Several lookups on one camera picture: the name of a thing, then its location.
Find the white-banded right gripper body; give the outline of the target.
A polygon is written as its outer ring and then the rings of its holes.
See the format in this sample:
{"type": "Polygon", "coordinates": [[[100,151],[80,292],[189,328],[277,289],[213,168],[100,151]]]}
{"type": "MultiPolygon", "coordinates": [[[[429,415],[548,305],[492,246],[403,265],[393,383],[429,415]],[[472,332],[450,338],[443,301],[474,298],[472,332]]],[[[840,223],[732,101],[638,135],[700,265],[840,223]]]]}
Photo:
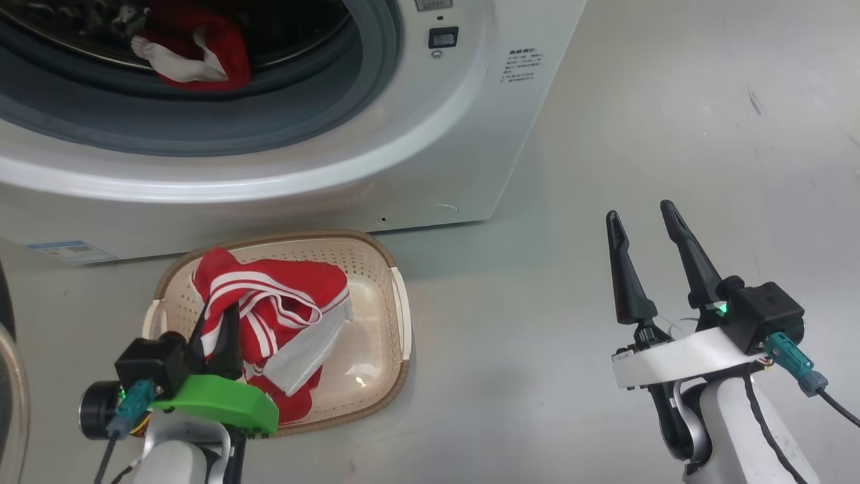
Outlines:
{"type": "Polygon", "coordinates": [[[626,350],[611,359],[615,383],[620,388],[639,388],[696,378],[765,356],[764,352],[744,353],[725,331],[713,328],[647,350],[626,350]]]}

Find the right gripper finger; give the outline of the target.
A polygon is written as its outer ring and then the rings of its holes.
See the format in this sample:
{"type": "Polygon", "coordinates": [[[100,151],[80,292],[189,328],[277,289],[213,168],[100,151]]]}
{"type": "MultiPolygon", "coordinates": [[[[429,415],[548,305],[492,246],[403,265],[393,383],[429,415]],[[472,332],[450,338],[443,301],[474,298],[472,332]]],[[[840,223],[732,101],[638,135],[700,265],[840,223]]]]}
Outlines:
{"type": "Polygon", "coordinates": [[[648,299],[629,255],[630,242],[617,211],[606,214],[615,318],[621,325],[651,321],[658,315],[653,300],[648,299]]]}
{"type": "Polygon", "coordinates": [[[690,307],[723,315],[726,307],[718,296],[718,286],[722,278],[712,261],[687,226],[675,203],[669,200],[661,201],[660,211],[669,239],[677,246],[682,261],[690,288],[687,297],[690,307]]]}

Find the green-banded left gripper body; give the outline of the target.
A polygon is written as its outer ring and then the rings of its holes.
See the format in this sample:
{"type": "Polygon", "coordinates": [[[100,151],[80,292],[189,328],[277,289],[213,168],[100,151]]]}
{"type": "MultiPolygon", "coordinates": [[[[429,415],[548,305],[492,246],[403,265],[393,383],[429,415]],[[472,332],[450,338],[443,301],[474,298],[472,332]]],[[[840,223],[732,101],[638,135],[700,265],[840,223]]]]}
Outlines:
{"type": "Polygon", "coordinates": [[[261,389],[212,374],[197,374],[188,377],[172,399],[156,399],[150,382],[137,382],[131,389],[121,382],[95,382],[83,393],[79,428],[91,440],[138,437],[153,411],[168,410],[251,435],[272,435],[280,416],[277,405],[261,389]]]}

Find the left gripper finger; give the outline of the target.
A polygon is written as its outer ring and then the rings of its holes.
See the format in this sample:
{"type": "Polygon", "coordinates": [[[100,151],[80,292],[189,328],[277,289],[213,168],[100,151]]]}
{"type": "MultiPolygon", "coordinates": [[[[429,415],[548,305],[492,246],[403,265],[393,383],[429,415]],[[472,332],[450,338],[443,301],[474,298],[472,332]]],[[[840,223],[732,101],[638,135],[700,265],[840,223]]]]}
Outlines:
{"type": "Polygon", "coordinates": [[[205,374],[206,373],[206,356],[202,343],[203,328],[206,322],[205,312],[208,309],[204,306],[200,312],[196,325],[189,337],[187,346],[185,347],[185,365],[190,374],[205,374]]]}
{"type": "Polygon", "coordinates": [[[222,313],[221,329],[212,355],[206,362],[206,374],[228,380],[238,380],[243,376],[240,328],[239,304],[233,304],[222,313]]]}

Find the red white-striped garment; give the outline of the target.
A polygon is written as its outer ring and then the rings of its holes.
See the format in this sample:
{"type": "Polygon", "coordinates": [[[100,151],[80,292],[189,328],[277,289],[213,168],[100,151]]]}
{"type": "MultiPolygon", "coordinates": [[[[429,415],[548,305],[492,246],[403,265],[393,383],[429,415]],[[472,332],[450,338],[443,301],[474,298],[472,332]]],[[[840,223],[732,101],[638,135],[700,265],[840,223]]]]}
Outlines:
{"type": "Polygon", "coordinates": [[[322,261],[243,263],[216,248],[203,256],[191,284],[204,304],[198,349],[205,361],[237,343],[239,380],[277,405],[280,425],[304,419],[323,362],[353,320],[343,270],[322,261]]]}

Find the black glass washing machine door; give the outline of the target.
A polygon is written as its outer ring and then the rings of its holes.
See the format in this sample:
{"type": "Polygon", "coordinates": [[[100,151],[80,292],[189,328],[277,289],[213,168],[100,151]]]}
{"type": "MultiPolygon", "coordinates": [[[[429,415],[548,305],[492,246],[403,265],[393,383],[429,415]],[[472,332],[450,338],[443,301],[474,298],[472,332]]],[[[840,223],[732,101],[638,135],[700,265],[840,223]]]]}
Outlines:
{"type": "Polygon", "coordinates": [[[0,263],[0,484],[19,484],[30,440],[30,386],[0,263]]]}

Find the plain red garment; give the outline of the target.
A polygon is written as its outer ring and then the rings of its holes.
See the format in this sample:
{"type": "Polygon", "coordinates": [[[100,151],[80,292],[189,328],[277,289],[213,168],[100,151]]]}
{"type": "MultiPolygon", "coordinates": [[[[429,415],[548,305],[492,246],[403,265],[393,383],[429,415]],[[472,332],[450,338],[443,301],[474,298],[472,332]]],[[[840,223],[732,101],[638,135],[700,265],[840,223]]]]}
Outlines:
{"type": "Polygon", "coordinates": [[[251,79],[245,19],[250,0],[151,0],[131,49],[184,91],[236,91],[251,79]]]}

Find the cream perforated laundry basket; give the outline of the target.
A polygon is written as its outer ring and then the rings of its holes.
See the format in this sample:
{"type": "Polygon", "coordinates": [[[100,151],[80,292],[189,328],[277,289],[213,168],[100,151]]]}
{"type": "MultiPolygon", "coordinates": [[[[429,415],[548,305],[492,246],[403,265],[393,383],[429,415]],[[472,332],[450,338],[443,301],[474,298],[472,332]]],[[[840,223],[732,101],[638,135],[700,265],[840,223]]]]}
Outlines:
{"type": "Polygon", "coordinates": [[[353,320],[323,362],[310,413],[287,425],[279,423],[273,435],[262,438],[343,425],[374,414],[396,398],[411,364],[411,309],[389,251],[359,232],[286,234],[191,252],[160,281],[142,325],[143,337],[155,339],[167,331],[190,337],[204,307],[191,276],[206,252],[216,248],[243,263],[281,259],[332,264],[346,274],[351,293],[353,320]]]}

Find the white front-load washing machine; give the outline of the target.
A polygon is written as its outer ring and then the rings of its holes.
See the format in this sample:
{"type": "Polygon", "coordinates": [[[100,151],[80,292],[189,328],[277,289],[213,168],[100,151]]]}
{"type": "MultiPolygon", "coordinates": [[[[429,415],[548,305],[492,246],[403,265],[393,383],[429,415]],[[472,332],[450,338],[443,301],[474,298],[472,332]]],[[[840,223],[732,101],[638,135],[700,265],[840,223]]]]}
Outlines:
{"type": "Polygon", "coordinates": [[[151,0],[0,0],[0,238],[486,220],[590,1],[250,0],[250,83],[184,91],[132,52],[151,0]]]}

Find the blue label sticker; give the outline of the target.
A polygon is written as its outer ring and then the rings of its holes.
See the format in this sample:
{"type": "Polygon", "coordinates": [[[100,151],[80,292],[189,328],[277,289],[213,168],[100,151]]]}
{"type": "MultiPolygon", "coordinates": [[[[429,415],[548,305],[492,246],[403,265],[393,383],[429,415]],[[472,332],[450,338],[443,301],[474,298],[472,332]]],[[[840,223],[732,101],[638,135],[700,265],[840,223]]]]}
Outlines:
{"type": "Polygon", "coordinates": [[[90,266],[105,261],[116,261],[118,257],[102,251],[83,240],[69,240],[46,244],[27,245],[28,249],[53,257],[69,266],[90,266]]]}

